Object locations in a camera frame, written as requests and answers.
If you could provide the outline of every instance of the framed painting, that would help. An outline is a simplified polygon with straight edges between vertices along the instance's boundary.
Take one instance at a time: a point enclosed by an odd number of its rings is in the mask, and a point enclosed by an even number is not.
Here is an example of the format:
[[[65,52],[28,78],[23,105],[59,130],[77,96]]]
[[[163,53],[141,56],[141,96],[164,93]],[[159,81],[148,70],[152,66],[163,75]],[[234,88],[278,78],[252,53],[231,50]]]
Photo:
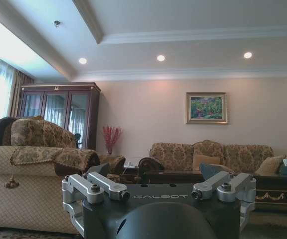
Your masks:
[[[187,92],[186,123],[228,124],[225,92]]]

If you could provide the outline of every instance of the carpet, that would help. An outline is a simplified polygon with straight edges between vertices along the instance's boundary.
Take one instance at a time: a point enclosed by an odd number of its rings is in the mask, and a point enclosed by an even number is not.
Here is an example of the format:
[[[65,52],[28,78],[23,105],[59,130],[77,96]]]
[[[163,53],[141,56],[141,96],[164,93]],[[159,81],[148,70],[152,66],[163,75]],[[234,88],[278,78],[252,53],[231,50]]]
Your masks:
[[[74,239],[74,235],[8,229],[0,239]],[[252,212],[240,239],[287,239],[287,214]]]

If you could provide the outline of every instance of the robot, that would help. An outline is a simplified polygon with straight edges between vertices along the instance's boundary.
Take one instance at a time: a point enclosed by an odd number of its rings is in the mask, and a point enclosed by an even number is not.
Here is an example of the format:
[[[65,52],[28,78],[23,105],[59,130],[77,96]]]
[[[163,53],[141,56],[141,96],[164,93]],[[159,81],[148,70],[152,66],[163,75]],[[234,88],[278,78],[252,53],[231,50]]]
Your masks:
[[[256,180],[246,173],[125,185],[98,171],[62,181],[64,210],[84,239],[239,239],[255,208]]]

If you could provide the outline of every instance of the wall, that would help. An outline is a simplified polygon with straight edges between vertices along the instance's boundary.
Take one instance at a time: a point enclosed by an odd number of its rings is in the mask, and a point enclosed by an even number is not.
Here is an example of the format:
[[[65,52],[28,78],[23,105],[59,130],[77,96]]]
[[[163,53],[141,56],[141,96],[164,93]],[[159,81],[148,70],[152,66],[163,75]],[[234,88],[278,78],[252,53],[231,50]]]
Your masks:
[[[114,154],[137,164],[155,142],[266,144],[287,155],[287,78],[97,82],[103,126],[124,129]],[[229,125],[185,124],[185,92],[227,92]]]

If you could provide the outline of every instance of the wooden cabinet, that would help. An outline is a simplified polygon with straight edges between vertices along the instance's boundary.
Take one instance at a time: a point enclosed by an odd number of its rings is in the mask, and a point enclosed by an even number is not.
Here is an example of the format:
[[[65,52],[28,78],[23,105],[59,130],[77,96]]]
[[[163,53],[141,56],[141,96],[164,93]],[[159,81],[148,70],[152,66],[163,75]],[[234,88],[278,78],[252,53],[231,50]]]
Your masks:
[[[95,149],[99,95],[95,83],[23,85],[18,115],[42,115],[46,121],[79,133],[81,148]]]

